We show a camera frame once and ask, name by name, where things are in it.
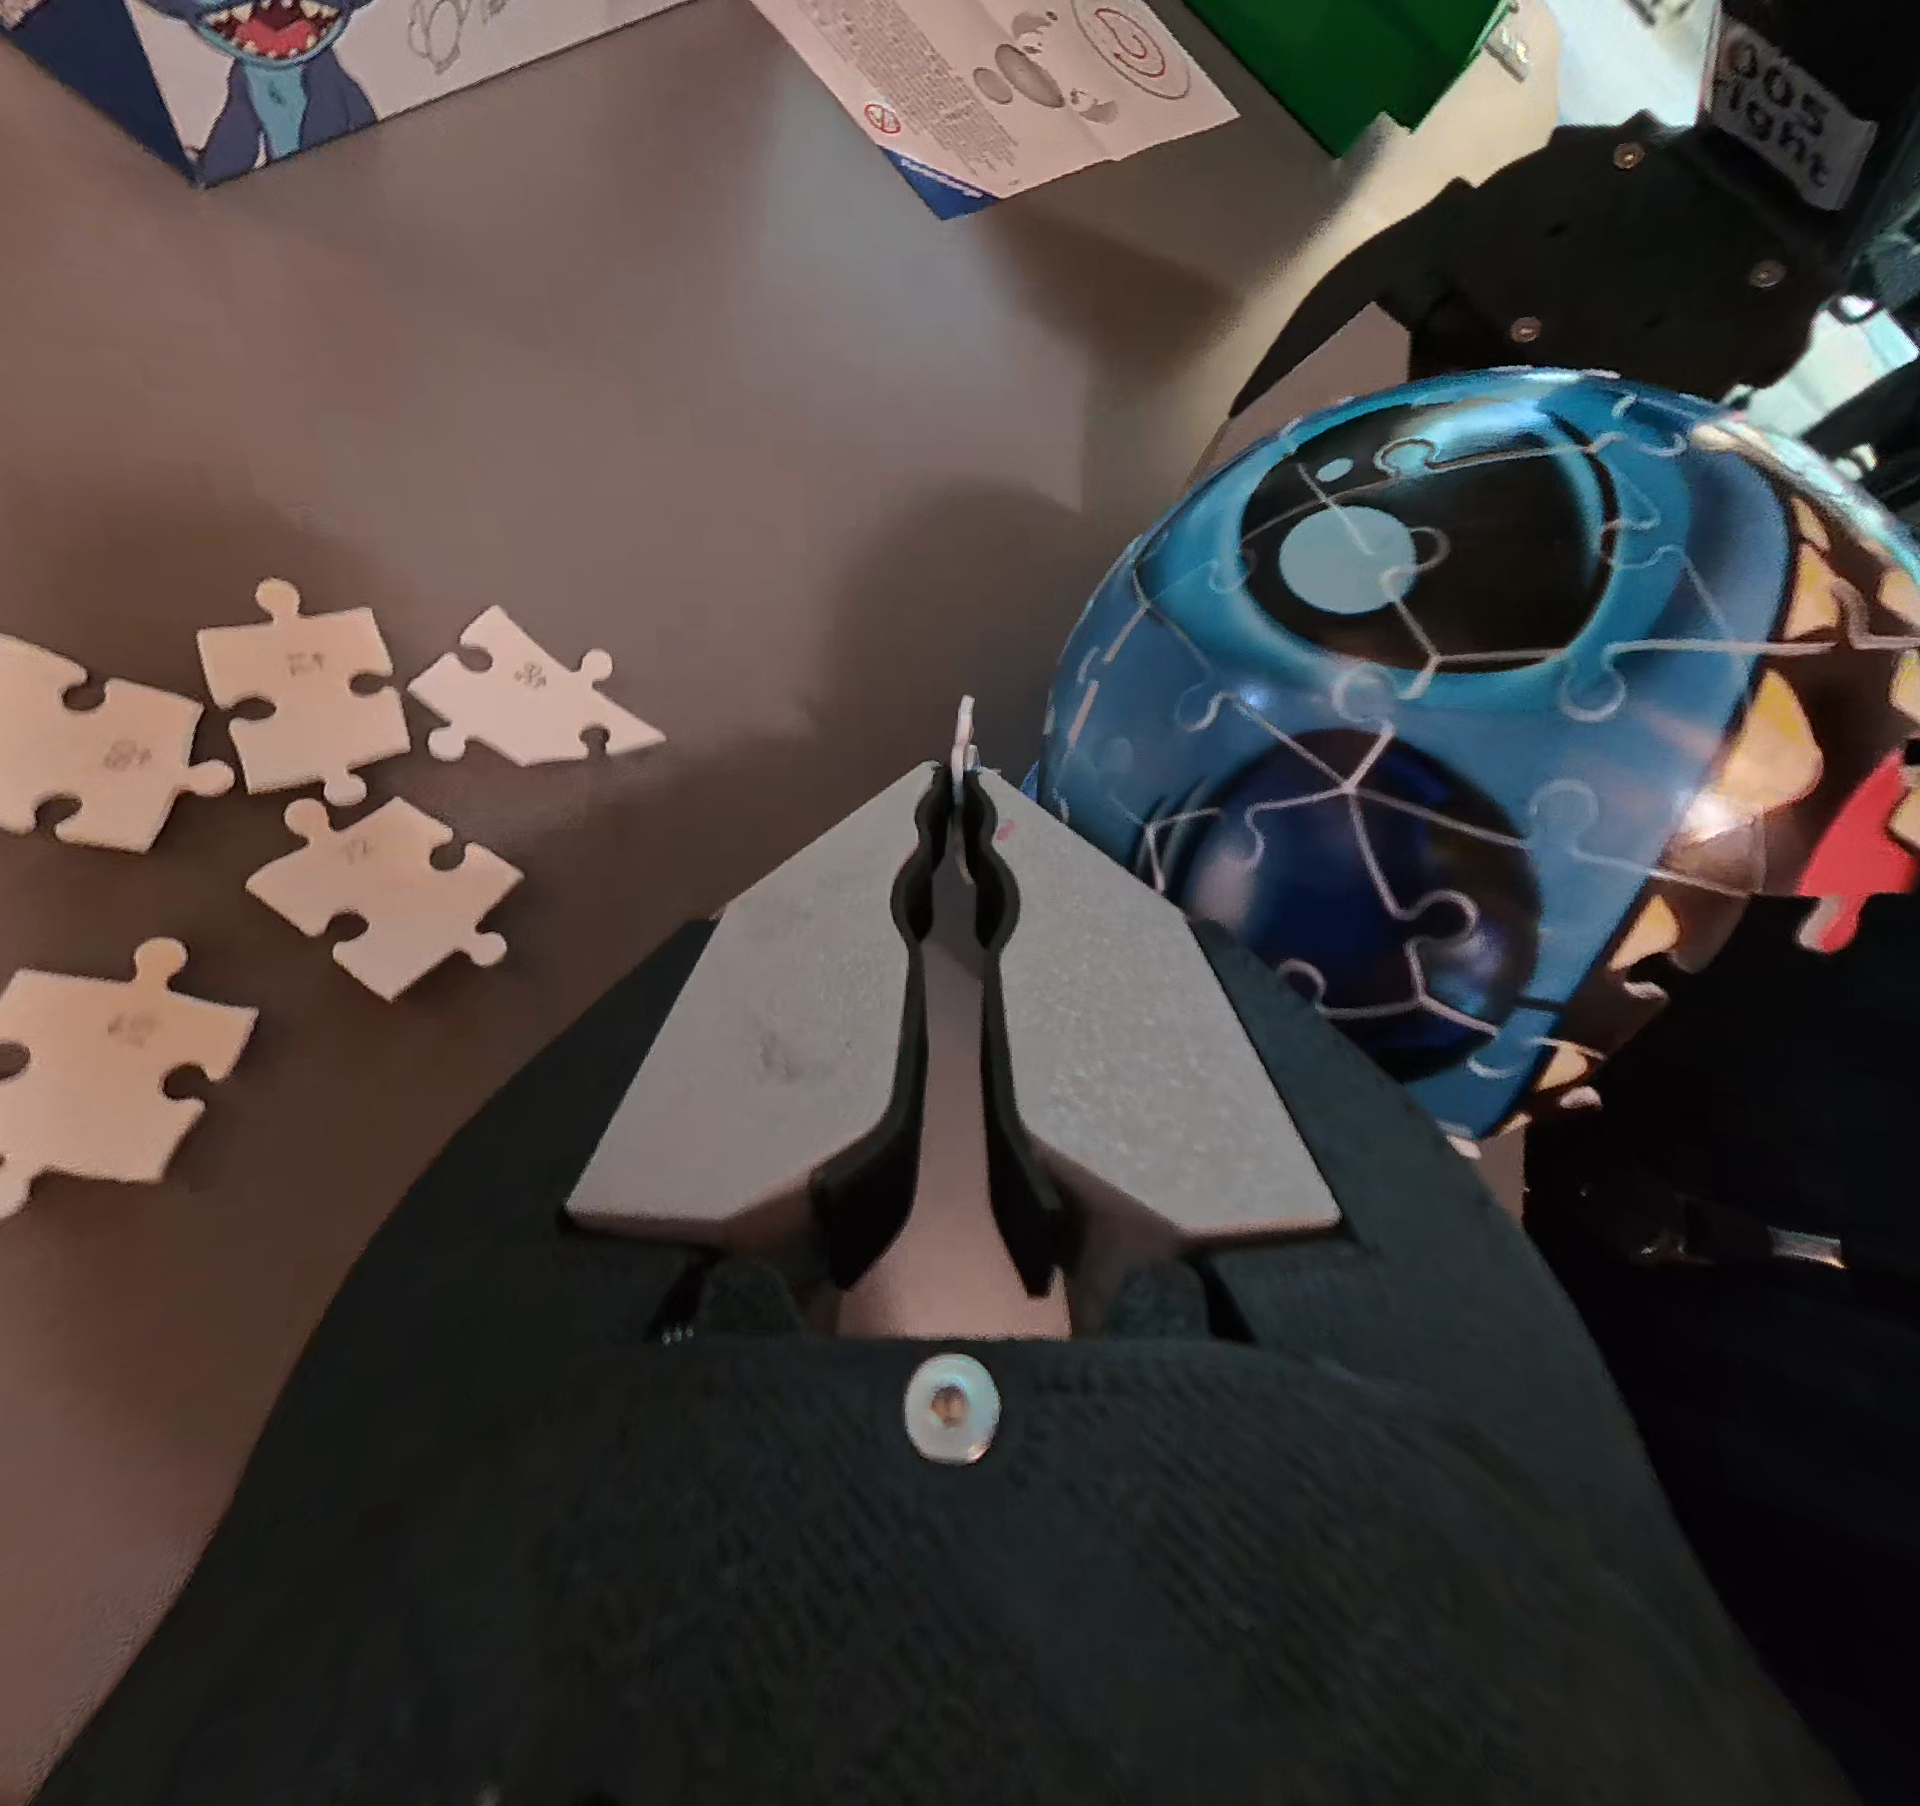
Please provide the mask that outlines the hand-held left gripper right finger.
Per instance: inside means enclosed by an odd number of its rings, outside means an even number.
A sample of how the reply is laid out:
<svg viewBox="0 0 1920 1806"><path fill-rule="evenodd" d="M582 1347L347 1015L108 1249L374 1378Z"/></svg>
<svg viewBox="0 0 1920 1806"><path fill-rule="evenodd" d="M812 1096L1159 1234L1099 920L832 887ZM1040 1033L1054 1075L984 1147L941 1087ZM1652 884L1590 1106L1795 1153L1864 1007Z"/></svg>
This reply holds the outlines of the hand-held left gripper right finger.
<svg viewBox="0 0 1920 1806"><path fill-rule="evenodd" d="M1325 1239L1339 1202L1188 916L992 767L963 775L981 1111L1032 1297Z"/></svg>

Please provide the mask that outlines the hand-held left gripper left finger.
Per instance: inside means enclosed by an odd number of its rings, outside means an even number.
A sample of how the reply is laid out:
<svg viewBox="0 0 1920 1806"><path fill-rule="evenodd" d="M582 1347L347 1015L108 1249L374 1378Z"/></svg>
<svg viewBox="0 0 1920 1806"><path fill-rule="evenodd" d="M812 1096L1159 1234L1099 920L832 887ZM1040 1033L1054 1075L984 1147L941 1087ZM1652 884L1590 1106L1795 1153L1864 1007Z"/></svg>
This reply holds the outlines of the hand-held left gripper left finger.
<svg viewBox="0 0 1920 1806"><path fill-rule="evenodd" d="M579 1228L856 1287L918 1198L951 814L922 763L715 914L565 1201Z"/></svg>

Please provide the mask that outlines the blue cartoon puzzle ball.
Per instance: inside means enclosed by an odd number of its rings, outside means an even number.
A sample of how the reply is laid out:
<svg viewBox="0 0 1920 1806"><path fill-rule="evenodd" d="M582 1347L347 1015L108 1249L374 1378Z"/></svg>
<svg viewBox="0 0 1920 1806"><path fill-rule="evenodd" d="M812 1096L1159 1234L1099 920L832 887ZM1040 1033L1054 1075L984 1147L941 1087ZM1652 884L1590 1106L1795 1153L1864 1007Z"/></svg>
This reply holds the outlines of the blue cartoon puzzle ball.
<svg viewBox="0 0 1920 1806"><path fill-rule="evenodd" d="M1798 441L1570 368L1256 437L1102 577L1031 795L1482 1139L1751 902L1916 890L1916 532Z"/></svg>

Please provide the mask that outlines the white instruction leaflet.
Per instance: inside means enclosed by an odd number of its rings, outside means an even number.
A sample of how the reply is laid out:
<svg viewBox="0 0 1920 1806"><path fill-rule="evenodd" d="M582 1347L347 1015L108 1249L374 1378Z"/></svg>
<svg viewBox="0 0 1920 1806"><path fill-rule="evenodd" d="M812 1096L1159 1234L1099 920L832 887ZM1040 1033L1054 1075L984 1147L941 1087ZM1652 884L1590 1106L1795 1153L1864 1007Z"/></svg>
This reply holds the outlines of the white instruction leaflet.
<svg viewBox="0 0 1920 1806"><path fill-rule="evenodd" d="M1236 119L1145 0L748 0L938 219Z"/></svg>

